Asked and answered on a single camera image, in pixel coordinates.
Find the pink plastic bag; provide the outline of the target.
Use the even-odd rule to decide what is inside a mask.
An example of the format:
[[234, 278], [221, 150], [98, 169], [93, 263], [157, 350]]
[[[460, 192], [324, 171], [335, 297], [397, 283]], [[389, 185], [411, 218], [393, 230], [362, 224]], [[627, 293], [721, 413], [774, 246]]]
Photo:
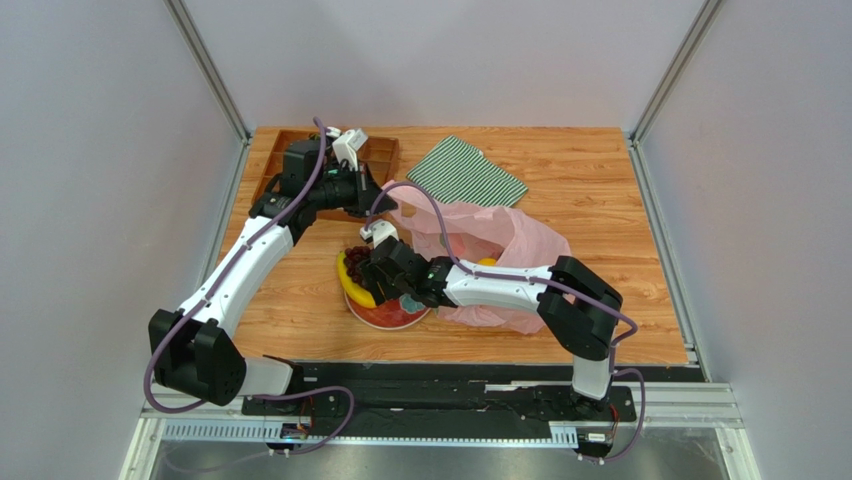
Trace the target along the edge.
[[491, 257], [513, 268], [551, 266], [571, 249], [563, 235], [523, 211], [456, 202], [439, 206], [449, 241], [445, 242], [427, 197], [413, 186], [391, 190], [400, 208], [391, 213], [397, 228], [411, 235], [413, 249], [427, 259], [452, 250], [460, 260], [478, 262]]

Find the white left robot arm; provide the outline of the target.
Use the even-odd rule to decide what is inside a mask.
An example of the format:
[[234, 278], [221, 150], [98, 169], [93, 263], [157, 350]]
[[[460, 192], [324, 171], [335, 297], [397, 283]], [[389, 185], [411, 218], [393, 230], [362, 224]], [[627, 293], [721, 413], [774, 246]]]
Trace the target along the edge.
[[354, 218], [394, 210], [358, 152], [368, 139], [361, 129], [327, 128], [291, 143], [280, 172], [254, 201], [241, 233], [224, 259], [178, 309], [160, 309], [148, 325], [152, 357], [144, 374], [151, 386], [225, 406], [238, 396], [286, 393], [295, 368], [283, 360], [244, 358], [233, 336], [250, 302], [273, 267], [316, 221], [321, 211]]

